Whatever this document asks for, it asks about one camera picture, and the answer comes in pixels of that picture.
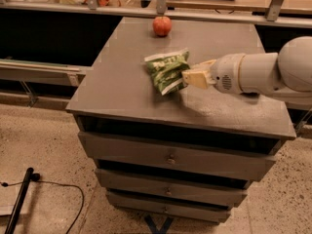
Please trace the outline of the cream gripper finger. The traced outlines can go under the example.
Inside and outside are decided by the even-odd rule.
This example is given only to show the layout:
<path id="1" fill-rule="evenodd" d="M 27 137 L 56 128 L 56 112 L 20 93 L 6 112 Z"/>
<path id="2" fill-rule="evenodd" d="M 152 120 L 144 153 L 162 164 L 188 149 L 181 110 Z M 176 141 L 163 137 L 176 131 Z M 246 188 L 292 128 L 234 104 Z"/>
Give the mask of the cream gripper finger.
<path id="1" fill-rule="evenodd" d="M 212 77 L 212 74 L 208 69 L 189 69 L 183 71 L 182 78 L 187 85 L 200 89 L 207 89 L 215 84 L 215 79 Z"/>
<path id="2" fill-rule="evenodd" d="M 192 70 L 211 70 L 211 67 L 215 64 L 215 59 L 206 60 L 200 63 L 196 63 L 191 66 Z"/>

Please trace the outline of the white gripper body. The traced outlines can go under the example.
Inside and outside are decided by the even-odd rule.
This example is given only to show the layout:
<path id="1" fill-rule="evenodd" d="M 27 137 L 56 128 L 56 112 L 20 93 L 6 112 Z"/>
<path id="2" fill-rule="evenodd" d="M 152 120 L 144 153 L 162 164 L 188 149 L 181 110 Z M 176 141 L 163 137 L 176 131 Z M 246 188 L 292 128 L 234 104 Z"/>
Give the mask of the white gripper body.
<path id="1" fill-rule="evenodd" d="M 211 67 L 211 74 L 217 90 L 236 95 L 243 92 L 239 83 L 239 71 L 244 57 L 245 54 L 230 54 L 216 60 Z"/>

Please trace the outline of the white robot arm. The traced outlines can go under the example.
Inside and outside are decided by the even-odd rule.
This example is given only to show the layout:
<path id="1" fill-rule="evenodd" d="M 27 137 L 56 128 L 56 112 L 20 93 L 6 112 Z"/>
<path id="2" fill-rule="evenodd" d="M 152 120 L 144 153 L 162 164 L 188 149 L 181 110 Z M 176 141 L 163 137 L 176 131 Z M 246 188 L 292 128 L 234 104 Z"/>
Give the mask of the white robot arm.
<path id="1" fill-rule="evenodd" d="M 277 53 L 229 54 L 182 73 L 183 82 L 225 94 L 259 94 L 290 105 L 312 106 L 312 37 L 296 37 Z"/>

